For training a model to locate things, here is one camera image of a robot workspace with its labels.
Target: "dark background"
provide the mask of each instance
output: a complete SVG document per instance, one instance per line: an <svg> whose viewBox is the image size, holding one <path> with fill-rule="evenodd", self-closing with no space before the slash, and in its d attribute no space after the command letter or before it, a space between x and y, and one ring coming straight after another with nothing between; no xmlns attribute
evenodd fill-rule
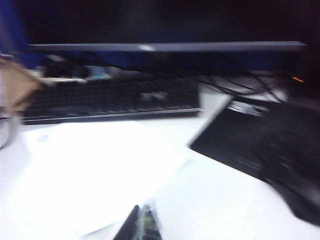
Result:
<svg viewBox="0 0 320 240"><path fill-rule="evenodd" d="M24 50L30 43L301 41L309 44L317 32L320 15L316 0L0 0L0 4L3 52ZM99 53L113 64L149 63L141 52ZM300 61L300 53L228 54L249 70L294 71ZM34 68L43 57L25 54L20 60L28 68ZM176 59L185 67L203 67L205 63L216 69L232 68L214 54L180 53Z"/></svg>

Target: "mouse pad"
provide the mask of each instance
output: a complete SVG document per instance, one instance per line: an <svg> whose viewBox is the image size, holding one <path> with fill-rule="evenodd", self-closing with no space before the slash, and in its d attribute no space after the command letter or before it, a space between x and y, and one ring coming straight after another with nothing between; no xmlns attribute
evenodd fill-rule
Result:
<svg viewBox="0 0 320 240"><path fill-rule="evenodd" d="M319 112L236 97L190 148L263 181L264 164L277 159L298 169L320 170L319 146Z"/></svg>

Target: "eyeglasses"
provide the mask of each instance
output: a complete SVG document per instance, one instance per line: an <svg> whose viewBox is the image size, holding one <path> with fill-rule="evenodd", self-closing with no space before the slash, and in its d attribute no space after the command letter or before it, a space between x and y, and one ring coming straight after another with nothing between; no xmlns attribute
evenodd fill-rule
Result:
<svg viewBox="0 0 320 240"><path fill-rule="evenodd" d="M16 138L17 117L0 113L0 150L8 147Z"/></svg>

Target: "brown cardboard box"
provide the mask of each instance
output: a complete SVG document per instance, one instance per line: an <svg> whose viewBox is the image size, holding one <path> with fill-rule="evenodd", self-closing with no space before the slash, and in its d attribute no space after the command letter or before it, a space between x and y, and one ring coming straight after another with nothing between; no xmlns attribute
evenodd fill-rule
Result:
<svg viewBox="0 0 320 240"><path fill-rule="evenodd" d="M23 112L30 104L32 93L41 89L42 84L30 75L22 65L0 60L1 108L12 114Z"/></svg>

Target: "orange light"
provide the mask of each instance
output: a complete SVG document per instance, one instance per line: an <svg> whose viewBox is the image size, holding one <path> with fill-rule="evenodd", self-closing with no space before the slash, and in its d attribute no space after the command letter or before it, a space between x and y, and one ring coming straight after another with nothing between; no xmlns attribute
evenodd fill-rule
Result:
<svg viewBox="0 0 320 240"><path fill-rule="evenodd" d="M304 82L304 80L302 80L302 79L300 79L300 78L297 78L297 77L295 77L295 76L293 77L293 79L295 79L295 80L297 80L297 81L299 81L299 82L302 82L302 83Z"/></svg>

